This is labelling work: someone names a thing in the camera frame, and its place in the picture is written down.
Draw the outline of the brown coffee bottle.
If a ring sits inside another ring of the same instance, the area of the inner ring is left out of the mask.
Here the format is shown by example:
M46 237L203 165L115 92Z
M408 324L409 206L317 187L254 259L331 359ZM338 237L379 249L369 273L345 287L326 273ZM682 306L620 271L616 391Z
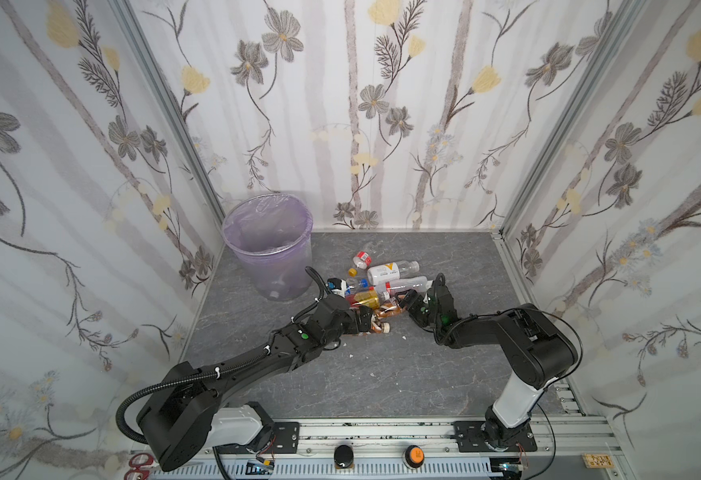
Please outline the brown coffee bottle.
M402 313L402 308L396 304L386 303L383 304L379 309L376 310L376 316L378 318L390 318L398 316Z
M376 334L388 334L391 332L390 323L373 319L371 323L371 332Z

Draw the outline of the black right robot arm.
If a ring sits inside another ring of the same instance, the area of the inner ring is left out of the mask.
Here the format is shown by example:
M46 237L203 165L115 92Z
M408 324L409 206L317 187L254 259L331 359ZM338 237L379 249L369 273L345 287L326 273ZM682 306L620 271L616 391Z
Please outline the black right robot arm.
M573 343L548 313L532 303L461 317L442 274L427 292L410 289L397 293L395 299L440 346L458 350L498 345L502 349L512 373L481 426L481 442L490 450L506 451L521 444L531 433L532 411L545 390L580 365L582 344Z

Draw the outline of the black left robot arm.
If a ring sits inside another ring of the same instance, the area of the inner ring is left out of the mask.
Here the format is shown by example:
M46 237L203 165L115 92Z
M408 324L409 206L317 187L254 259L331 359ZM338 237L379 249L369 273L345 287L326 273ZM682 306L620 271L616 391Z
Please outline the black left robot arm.
M254 403L226 404L238 392L319 358L342 336L371 331L374 311L332 293L312 267L318 298L268 340L229 360L194 368L176 364L162 382L128 396L116 410L116 427L128 439L150 447L160 469L176 470L196 454L223 445L260 446L270 416Z

